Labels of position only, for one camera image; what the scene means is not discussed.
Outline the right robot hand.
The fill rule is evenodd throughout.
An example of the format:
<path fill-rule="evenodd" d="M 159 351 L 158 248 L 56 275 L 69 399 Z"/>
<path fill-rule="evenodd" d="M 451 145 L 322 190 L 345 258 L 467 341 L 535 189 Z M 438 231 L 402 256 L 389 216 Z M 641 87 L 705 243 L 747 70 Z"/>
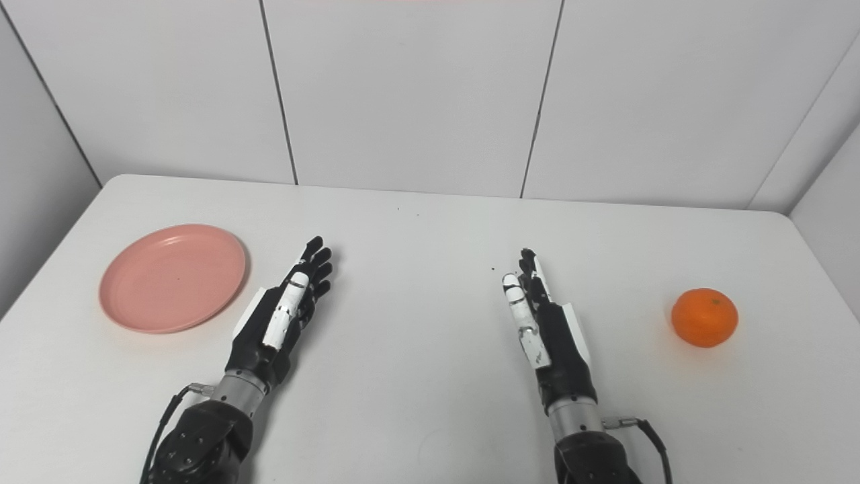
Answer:
<path fill-rule="evenodd" d="M 544 410 L 561 399 L 597 403 L 589 349 L 572 305 L 553 299 L 534 251 L 523 248 L 518 264 L 519 274 L 503 276 L 503 292 Z"/>

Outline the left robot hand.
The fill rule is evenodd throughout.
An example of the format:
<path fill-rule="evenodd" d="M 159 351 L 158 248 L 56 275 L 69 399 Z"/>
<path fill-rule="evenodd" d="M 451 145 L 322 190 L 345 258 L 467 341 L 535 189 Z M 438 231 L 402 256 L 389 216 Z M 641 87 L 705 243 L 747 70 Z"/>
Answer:
<path fill-rule="evenodd" d="M 316 236 L 280 285 L 255 295 L 237 325 L 225 372 L 252 376 L 270 391 L 288 377 L 292 350 L 331 290 L 333 252 Z"/>

